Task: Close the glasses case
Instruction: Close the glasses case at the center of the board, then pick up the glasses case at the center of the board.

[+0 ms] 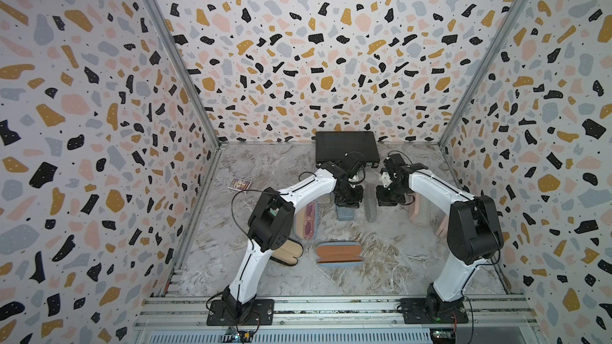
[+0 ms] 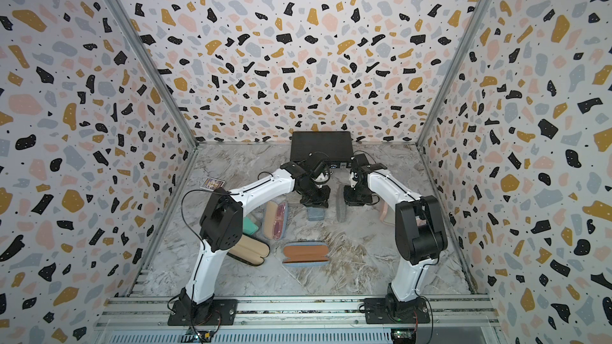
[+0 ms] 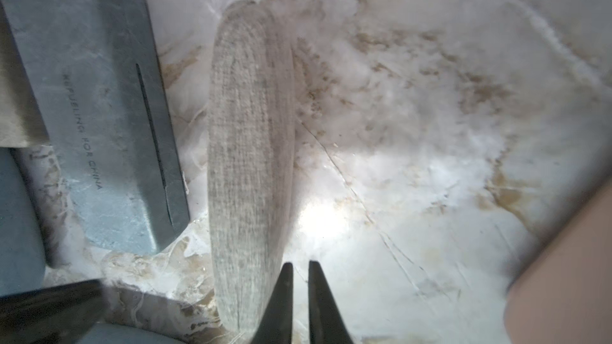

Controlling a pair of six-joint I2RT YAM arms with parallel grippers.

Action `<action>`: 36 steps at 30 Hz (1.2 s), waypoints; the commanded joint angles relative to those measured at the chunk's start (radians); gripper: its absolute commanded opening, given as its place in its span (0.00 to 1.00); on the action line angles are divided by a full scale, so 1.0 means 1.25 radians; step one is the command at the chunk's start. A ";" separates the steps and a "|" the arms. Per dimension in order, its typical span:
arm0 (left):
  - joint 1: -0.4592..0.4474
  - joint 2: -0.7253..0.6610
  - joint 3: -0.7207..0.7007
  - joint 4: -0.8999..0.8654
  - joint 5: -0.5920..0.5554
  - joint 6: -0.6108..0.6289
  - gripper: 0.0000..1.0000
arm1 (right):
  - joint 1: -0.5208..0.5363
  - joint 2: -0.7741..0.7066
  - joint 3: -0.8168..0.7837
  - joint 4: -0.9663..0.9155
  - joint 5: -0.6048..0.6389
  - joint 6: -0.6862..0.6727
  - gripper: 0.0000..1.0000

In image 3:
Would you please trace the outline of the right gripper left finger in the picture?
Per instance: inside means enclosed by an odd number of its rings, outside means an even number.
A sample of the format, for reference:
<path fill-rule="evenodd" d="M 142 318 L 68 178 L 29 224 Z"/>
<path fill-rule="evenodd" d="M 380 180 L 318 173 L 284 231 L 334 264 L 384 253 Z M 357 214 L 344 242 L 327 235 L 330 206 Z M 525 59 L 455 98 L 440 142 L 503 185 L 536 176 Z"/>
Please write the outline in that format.
<path fill-rule="evenodd" d="M 251 344 L 290 344 L 293 335 L 293 265 L 284 263 Z"/>

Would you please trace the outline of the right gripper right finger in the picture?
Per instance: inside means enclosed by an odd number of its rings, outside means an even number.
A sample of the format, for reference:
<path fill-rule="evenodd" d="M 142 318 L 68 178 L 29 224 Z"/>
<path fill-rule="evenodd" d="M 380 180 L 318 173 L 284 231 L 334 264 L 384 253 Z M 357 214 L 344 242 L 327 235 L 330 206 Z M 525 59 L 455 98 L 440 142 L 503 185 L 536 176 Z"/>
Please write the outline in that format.
<path fill-rule="evenodd" d="M 309 261 L 308 285 L 310 343 L 353 344 L 318 261 Z"/>

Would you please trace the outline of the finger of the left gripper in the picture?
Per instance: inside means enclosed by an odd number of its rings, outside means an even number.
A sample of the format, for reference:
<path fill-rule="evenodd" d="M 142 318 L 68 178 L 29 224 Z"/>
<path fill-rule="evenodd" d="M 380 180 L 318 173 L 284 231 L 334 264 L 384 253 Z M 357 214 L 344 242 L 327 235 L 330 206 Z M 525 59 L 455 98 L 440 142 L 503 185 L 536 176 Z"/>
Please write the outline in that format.
<path fill-rule="evenodd" d="M 86 280 L 1 298 L 2 343 L 76 343 L 108 310 L 101 280 Z"/>

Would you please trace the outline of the beige case with brown glasses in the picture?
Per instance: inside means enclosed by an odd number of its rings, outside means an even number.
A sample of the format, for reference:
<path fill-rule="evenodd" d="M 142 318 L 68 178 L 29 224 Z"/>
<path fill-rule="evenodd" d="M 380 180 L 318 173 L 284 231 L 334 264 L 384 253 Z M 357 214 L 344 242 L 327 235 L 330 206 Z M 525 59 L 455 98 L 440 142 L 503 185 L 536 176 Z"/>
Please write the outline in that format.
<path fill-rule="evenodd" d="M 215 37 L 208 212 L 221 322 L 256 331 L 281 269 L 295 150 L 293 54 L 271 10 L 231 4 Z"/>

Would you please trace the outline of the pink glasses case grey lining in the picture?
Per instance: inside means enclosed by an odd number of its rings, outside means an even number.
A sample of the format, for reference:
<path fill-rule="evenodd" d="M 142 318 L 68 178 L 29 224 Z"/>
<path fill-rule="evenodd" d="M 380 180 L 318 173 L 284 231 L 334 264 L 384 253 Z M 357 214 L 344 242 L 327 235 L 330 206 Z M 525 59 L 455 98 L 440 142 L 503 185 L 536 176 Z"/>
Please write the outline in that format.
<path fill-rule="evenodd" d="M 508 293 L 512 343 L 611 341 L 611 185 L 575 215 Z"/>

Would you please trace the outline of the grey case mint lining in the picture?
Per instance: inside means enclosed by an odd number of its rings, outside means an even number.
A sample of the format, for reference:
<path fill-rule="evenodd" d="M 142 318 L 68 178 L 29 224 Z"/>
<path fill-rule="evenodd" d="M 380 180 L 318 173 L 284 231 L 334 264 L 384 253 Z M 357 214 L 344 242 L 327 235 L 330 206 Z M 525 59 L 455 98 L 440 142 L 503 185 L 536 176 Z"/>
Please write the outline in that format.
<path fill-rule="evenodd" d="M 145 0 L 2 0 L 92 244 L 154 255 L 189 210 Z"/>

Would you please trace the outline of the blue case with pink glasses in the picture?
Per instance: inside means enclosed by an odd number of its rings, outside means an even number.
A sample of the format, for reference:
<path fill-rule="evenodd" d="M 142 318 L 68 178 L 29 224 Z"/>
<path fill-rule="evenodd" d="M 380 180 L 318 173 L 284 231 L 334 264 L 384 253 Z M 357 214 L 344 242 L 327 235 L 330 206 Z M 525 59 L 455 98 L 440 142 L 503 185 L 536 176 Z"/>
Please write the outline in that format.
<path fill-rule="evenodd" d="M 97 323 L 78 344 L 183 344 L 162 334 L 130 326 Z"/>

